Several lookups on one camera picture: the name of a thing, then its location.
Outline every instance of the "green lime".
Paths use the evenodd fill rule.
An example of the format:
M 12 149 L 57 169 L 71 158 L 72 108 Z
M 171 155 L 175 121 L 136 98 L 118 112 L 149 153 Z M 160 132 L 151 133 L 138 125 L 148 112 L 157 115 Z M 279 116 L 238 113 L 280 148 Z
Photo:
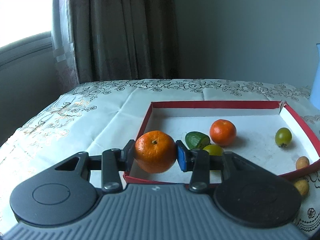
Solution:
M 209 155 L 222 156 L 223 149 L 218 144 L 210 144 L 203 148 Z
M 292 134 L 288 128 L 280 128 L 275 136 L 275 142 L 279 147 L 286 147 L 292 140 Z
M 189 132 L 186 134 L 185 141 L 190 150 L 203 149 L 210 144 L 210 137 L 201 132 Z

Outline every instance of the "tangerine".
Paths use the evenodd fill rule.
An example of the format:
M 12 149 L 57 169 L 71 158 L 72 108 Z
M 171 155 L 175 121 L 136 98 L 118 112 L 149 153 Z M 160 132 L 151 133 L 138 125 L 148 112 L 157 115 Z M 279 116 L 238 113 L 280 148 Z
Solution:
M 228 120 L 219 119 L 210 127 L 210 137 L 214 143 L 227 146 L 233 142 L 237 134 L 234 124 Z
M 139 167 L 148 173 L 167 171 L 177 158 L 174 140 L 161 131 L 143 134 L 136 141 L 135 150 Z

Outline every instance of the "table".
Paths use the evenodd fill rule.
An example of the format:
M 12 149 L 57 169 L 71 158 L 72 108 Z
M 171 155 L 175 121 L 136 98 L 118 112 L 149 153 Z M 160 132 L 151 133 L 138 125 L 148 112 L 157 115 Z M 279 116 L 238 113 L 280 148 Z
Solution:
M 20 182 L 80 151 L 100 155 L 135 139 L 151 101 L 286 100 L 320 138 L 320 111 L 310 89 L 216 79 L 123 80 L 84 83 L 29 120 L 0 147 L 0 232 L 16 224 L 10 193 Z M 319 172 L 305 177 L 309 196 L 295 220 L 307 234 L 320 224 Z M 90 182 L 100 187 L 92 173 Z

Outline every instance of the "blue vase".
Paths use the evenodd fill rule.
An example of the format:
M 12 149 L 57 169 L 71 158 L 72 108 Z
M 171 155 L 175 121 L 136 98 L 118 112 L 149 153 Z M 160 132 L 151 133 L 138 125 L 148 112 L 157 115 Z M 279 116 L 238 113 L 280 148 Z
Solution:
M 320 43 L 317 43 L 318 53 L 320 57 Z M 320 110 L 320 61 L 318 63 L 318 69 L 316 72 L 316 77 L 313 82 L 311 94 L 310 94 L 310 102 Z

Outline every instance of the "red box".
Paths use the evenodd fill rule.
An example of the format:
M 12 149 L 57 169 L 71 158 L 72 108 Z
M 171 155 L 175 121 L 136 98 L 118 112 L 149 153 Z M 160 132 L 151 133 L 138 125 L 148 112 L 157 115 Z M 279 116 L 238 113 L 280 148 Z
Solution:
M 209 134 L 217 119 L 232 121 L 237 128 L 235 143 L 225 151 L 233 151 L 249 161 L 288 180 L 319 170 L 320 141 L 310 127 L 286 103 L 281 101 L 170 101 L 151 102 L 137 139 L 150 130 L 161 130 L 175 141 L 184 141 L 190 131 Z M 292 142 L 279 148 L 274 136 L 281 127 L 292 132 Z M 307 156 L 310 165 L 296 171 L 295 162 Z M 149 174 L 134 162 L 124 173 L 127 183 L 188 184 L 191 172 L 182 172 L 176 162 L 164 173 Z M 221 182 L 219 171 L 210 171 L 211 186 Z

